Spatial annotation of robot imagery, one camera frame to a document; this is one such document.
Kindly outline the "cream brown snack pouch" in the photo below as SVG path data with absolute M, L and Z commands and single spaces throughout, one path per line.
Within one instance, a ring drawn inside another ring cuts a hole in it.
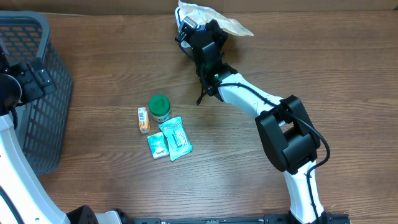
M 206 23 L 209 23 L 211 20 L 215 20 L 220 28 L 229 34 L 241 37 L 254 35 L 236 19 L 227 18 L 213 8 L 179 1 L 178 6 L 175 9 L 175 17 L 178 27 L 187 16 L 197 24 L 197 30 L 204 29 Z

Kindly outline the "green lid seasoning jar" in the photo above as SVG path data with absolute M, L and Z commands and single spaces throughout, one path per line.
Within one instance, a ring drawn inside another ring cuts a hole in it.
M 148 107 L 153 118 L 159 123 L 167 121 L 172 116 L 171 104 L 165 95 L 154 95 L 149 100 Z

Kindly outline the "small orange carton box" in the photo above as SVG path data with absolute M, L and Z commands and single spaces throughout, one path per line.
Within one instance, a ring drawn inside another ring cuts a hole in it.
M 138 108 L 137 112 L 140 132 L 142 134 L 148 134 L 150 132 L 150 120 L 148 112 L 145 107 Z

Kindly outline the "teal snack packet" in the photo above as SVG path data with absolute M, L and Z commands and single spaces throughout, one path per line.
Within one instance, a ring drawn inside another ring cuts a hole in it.
M 192 151 L 193 146 L 186 135 L 180 116 L 160 124 L 159 128 L 167 140 L 169 156 L 172 162 Z

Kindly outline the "small teal tissue pack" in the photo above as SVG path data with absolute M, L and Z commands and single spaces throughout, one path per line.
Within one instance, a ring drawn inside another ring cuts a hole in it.
M 148 136 L 147 141 L 154 159 L 160 159 L 169 155 L 168 145 L 162 132 Z

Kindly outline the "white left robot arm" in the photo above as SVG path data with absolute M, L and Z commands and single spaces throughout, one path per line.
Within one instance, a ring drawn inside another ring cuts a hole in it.
M 83 205 L 63 212 L 49 197 L 19 145 L 15 108 L 56 90 L 42 59 L 1 74 L 1 223 L 117 223 L 119 213 L 95 213 Z

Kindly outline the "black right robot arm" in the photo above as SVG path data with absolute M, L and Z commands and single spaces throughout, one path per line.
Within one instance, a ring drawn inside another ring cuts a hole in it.
M 290 221 L 326 223 L 315 180 L 315 169 L 328 161 L 324 158 L 317 162 L 317 149 L 327 144 L 325 138 L 314 128 L 296 96 L 281 98 L 268 94 L 222 61 L 221 48 L 227 38 L 228 34 L 215 20 L 198 29 L 191 18 L 185 17 L 175 40 L 190 46 L 182 51 L 197 67 L 200 96 L 214 96 L 255 120 L 268 160 L 284 174 L 291 202 Z

